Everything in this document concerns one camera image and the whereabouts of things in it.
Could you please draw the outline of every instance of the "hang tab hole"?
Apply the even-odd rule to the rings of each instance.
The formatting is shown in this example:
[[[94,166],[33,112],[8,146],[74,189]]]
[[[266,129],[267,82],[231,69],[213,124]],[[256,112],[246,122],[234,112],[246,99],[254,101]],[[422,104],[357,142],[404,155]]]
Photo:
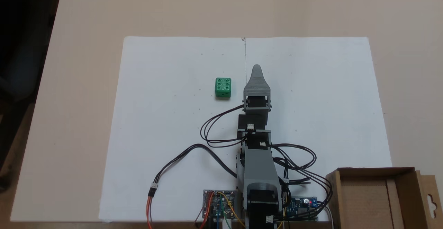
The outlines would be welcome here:
[[[427,195],[427,204],[429,206],[429,211],[431,212],[431,217],[435,218],[437,213],[435,212],[435,210],[437,209],[437,204],[434,202],[434,200],[432,199],[432,195],[428,194]]]

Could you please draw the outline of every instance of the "yellow wire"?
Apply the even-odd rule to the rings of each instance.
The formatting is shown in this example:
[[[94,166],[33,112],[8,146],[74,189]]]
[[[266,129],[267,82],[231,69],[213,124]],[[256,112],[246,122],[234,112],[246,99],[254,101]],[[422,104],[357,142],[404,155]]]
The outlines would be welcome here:
[[[283,209],[283,216],[286,216],[286,207]],[[281,225],[283,224],[284,221],[281,221],[279,226],[277,227],[277,229],[280,229]]]
[[[218,192],[218,194],[221,194],[221,195],[223,195],[223,196],[225,197],[225,199],[226,199],[226,201],[227,201],[227,203],[228,203],[228,206],[231,208],[231,211],[232,211],[232,213],[234,214],[234,216],[237,218],[238,222],[240,222],[240,224],[241,224],[243,227],[246,227],[245,224],[243,224],[243,222],[240,220],[240,218],[239,218],[239,217],[237,216],[237,214],[235,213],[234,208],[233,208],[232,205],[231,205],[231,201],[229,201],[228,197],[227,197],[225,194],[223,194],[222,192]]]

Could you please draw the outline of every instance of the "white connector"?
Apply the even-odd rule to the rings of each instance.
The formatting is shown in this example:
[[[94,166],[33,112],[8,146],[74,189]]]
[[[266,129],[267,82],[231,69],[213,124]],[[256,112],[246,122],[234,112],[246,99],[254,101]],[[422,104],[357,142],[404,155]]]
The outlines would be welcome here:
[[[274,223],[274,215],[266,216],[266,223]]]

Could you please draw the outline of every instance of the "blue wire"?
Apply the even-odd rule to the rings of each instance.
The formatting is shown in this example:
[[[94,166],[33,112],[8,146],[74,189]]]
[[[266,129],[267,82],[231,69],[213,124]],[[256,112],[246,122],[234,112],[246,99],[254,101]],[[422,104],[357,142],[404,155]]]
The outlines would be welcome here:
[[[218,218],[220,218],[220,211],[222,209],[222,206],[220,205],[220,207],[218,207],[218,213],[217,213],[217,229],[218,229]]]

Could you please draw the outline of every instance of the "white paper sheet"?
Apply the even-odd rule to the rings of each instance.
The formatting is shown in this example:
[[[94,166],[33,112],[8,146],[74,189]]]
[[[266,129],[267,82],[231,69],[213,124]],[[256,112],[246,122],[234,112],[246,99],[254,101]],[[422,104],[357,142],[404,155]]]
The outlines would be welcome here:
[[[127,37],[101,220],[146,221],[147,192],[155,175],[185,148],[203,142],[199,128],[207,119],[242,103],[254,64],[261,65],[271,87],[268,129],[273,143],[310,147],[318,156],[310,170],[323,176],[339,166],[391,166],[366,38],[247,38],[244,42],[240,38]],[[232,78],[230,100],[214,98],[216,77]],[[220,119],[211,137],[234,138],[239,113]],[[238,149],[215,152],[235,171]],[[300,164],[309,160],[304,152],[289,150],[289,154]],[[209,154],[194,150],[160,180],[153,219],[194,220],[203,189],[235,186],[236,180]],[[292,191],[324,198],[316,184]],[[320,220],[327,220],[326,215]]]

